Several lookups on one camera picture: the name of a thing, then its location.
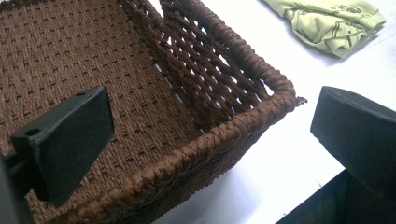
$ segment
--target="white surface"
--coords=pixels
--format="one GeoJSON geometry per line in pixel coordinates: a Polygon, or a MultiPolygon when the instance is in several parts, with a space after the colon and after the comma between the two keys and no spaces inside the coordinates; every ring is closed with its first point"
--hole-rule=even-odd
{"type": "Polygon", "coordinates": [[[396,110],[396,2],[371,0],[388,21],[341,60],[299,41],[290,23],[260,0],[202,1],[309,103],[272,126],[231,171],[155,223],[276,223],[344,169],[309,132],[322,86],[396,110]]]}

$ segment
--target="light green fabric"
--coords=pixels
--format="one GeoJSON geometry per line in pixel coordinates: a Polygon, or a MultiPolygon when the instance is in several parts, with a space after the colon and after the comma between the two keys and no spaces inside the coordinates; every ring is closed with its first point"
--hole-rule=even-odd
{"type": "Polygon", "coordinates": [[[382,29],[385,18],[364,0],[264,0],[291,21],[306,44],[345,58],[382,29]]]}

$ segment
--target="wicker basket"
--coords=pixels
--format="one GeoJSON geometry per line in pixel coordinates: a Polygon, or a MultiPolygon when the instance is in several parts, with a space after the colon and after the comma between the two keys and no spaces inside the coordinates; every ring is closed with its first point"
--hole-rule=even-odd
{"type": "Polygon", "coordinates": [[[37,223],[149,223],[233,167],[302,101],[200,1],[161,4],[164,19],[144,0],[1,3],[2,153],[20,127],[98,85],[115,122],[68,203],[28,195],[37,223]]]}

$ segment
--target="woven rope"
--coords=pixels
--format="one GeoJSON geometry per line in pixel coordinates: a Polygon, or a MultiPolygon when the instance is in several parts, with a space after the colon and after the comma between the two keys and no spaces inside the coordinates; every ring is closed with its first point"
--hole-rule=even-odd
{"type": "Polygon", "coordinates": [[[115,120],[67,204],[28,195],[37,223],[150,223],[233,167],[302,101],[201,2],[162,6],[164,20],[148,1],[1,3],[2,153],[13,132],[90,87],[107,86],[115,120]]]}

